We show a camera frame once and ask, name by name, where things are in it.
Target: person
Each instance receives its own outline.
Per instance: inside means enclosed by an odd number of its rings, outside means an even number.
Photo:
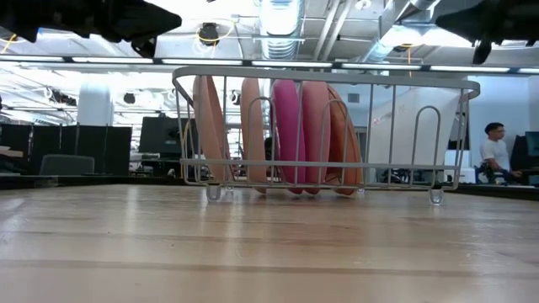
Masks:
[[[481,158],[494,172],[510,174],[514,178],[522,177],[522,172],[511,171],[507,145],[502,141],[505,135],[504,125],[499,122],[489,123],[485,127],[488,138],[481,145]]]

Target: wall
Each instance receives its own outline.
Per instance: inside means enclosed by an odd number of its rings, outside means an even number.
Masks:
[[[539,76],[529,77],[530,89],[530,130],[539,131]]]
[[[472,165],[481,163],[479,147],[486,140],[488,123],[505,126],[508,152],[513,150],[516,135],[530,129],[530,81],[528,77],[470,76],[468,80],[481,84],[481,94],[470,101],[470,149]]]
[[[391,163],[433,165],[436,159],[436,164],[442,165],[459,99],[460,90],[457,89],[411,88],[398,95],[394,114],[392,114],[392,102],[376,107],[372,111],[369,162],[389,163],[392,116],[394,115]],[[435,109],[440,112],[440,120]],[[417,142],[413,155],[418,114]],[[436,145],[438,134],[436,129],[439,122],[439,141]]]
[[[332,87],[339,93],[339,96],[346,102],[350,118],[356,127],[367,127],[369,119],[369,104],[371,102],[371,85],[358,84],[332,84]],[[397,95],[409,90],[409,87],[397,87]],[[359,104],[349,104],[348,94],[358,93],[360,95]],[[385,88],[382,85],[374,86],[373,108],[380,106],[391,100],[393,96],[392,88]]]

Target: ceiling pipe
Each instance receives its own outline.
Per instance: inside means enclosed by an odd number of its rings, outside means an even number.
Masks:
[[[326,38],[328,38],[329,30],[331,29],[331,25],[333,24],[335,20],[335,14],[337,13],[337,9],[339,9],[340,0],[329,0],[329,11],[328,16],[326,17],[322,32],[320,33],[320,38],[318,39],[317,47],[314,49],[314,54],[312,55],[312,59],[314,61],[318,60],[318,57],[320,56],[320,51],[322,51],[322,46],[326,42]]]
[[[395,47],[392,41],[388,41],[388,34],[396,34],[400,29],[406,29],[406,23],[403,25],[395,25],[395,23],[411,16],[415,16],[415,23],[417,21],[429,22],[432,19],[433,9],[439,2],[440,0],[393,0],[388,3],[379,18],[378,38],[372,42],[372,46],[362,57],[357,57],[352,61],[383,62]],[[414,26],[414,28],[420,33],[430,29],[430,27],[421,26]]]
[[[305,0],[262,0],[260,2],[260,34],[279,37],[262,40],[262,55],[270,60],[294,60],[299,50],[297,40],[302,31]]]
[[[329,37],[328,44],[326,45],[326,48],[322,54],[321,61],[326,61],[329,57],[329,53],[331,53],[331,50],[334,47],[335,41],[337,40],[337,37],[339,36],[340,29],[343,28],[344,21],[346,20],[346,17],[348,17],[348,12],[352,9],[352,6],[357,2],[357,0],[346,0],[343,6],[343,10],[340,12],[339,18],[337,19],[337,23],[335,24],[334,31],[331,33],[331,36]]]

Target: orange plate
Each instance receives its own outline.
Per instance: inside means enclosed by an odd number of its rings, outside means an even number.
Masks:
[[[303,134],[305,158],[309,162],[327,162],[329,154],[330,114],[328,106],[328,84],[304,81],[302,85]],[[326,175],[326,167],[306,167],[305,181],[318,183]],[[318,194],[319,188],[306,188],[309,194]]]
[[[264,100],[254,101],[258,97],[260,97],[259,80],[245,78],[242,84],[242,97],[240,100],[243,156],[247,160],[264,161],[266,158],[264,130],[262,127],[262,102]],[[253,165],[249,167],[247,179],[249,182],[266,183],[268,181],[266,166]],[[266,188],[255,187],[254,189],[262,194],[266,193]]]
[[[223,131],[223,117],[219,97],[211,76],[196,76],[193,83],[193,103],[196,127],[200,134],[200,145],[206,159],[223,160],[230,158],[227,138]],[[232,180],[230,167],[208,165],[216,182]]]
[[[329,100],[340,100],[339,94],[328,85]],[[332,102],[329,105],[331,115],[331,139],[329,146],[330,162],[361,162],[360,143],[355,136],[354,123],[348,117],[346,125],[346,108],[341,102]],[[346,143],[346,158],[343,159],[344,138],[348,136]],[[343,168],[329,167],[326,174],[326,182],[331,184],[340,184]],[[363,182],[363,170],[361,168],[344,169],[344,185],[360,185]],[[339,194],[352,195],[353,189],[335,189]]]

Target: fluorescent light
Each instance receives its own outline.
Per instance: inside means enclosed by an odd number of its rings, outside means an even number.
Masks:
[[[11,56],[0,55],[0,61],[47,61],[47,62],[64,62],[64,59],[59,56]]]
[[[445,29],[429,29],[423,35],[423,44],[430,46],[472,47],[472,42]]]
[[[117,63],[117,64],[152,64],[152,59],[147,58],[122,58],[122,57],[73,57],[75,62],[83,63]]]
[[[521,68],[518,73],[536,73],[539,74],[539,68]]]
[[[56,108],[52,108],[52,107],[49,107],[49,108],[32,108],[32,107],[17,107],[17,106],[5,106],[5,108],[7,110],[18,110],[18,111],[29,111],[29,112],[32,112],[32,111],[58,111],[58,109]]]
[[[164,64],[174,65],[218,65],[218,66],[241,66],[241,60],[213,60],[213,59],[162,59]]]
[[[298,61],[253,61],[253,66],[274,66],[274,67],[331,67],[331,62],[298,62]]]
[[[508,72],[508,67],[481,67],[481,66],[431,66],[434,72]]]
[[[403,25],[393,25],[387,33],[380,39],[384,47],[395,47],[399,45],[421,45],[423,35],[419,29],[409,28]]]
[[[363,64],[363,63],[343,63],[343,68],[372,69],[379,71],[418,71],[421,66],[406,64]]]

